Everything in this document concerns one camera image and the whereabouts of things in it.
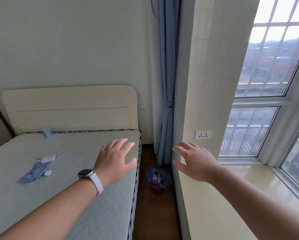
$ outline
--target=blue curtain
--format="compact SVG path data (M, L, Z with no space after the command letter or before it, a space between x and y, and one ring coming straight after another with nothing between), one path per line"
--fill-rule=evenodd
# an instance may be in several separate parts
M163 112L156 151L159 165L170 164L173 143L173 106L177 62L177 36L181 0L158 0Z

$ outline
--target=cream headboard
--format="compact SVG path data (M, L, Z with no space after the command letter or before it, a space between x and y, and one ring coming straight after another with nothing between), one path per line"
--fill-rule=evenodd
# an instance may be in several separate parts
M17 134L52 131L138 129L133 86L30 88L3 91Z

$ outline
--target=white mattress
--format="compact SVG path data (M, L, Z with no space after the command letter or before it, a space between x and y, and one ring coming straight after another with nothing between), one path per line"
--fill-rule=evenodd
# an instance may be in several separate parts
M138 158L121 181L95 198L66 239L131 239L136 206L140 132L138 130L22 134L0 147L0 234L42 203L74 183L81 169L93 167L101 147L119 138L134 141L125 163ZM18 180L33 166L35 158L58 155L49 168L52 174L35 182Z

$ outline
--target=bed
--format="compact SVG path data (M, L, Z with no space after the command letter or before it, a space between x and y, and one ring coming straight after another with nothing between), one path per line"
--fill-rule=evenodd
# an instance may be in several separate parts
M0 234L92 168L102 145L128 138L135 146L125 163L137 167L105 188L73 226L66 239L131 239L137 199L141 133L132 86L32 88L3 92L3 101L18 136L0 147ZM51 128L45 138L38 133ZM52 174L35 182L18 180L35 158L57 155Z

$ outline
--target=power outlet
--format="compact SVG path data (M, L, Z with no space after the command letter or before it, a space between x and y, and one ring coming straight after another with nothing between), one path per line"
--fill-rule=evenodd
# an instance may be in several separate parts
M211 130L197 130L195 134L195 139L210 139L211 135Z

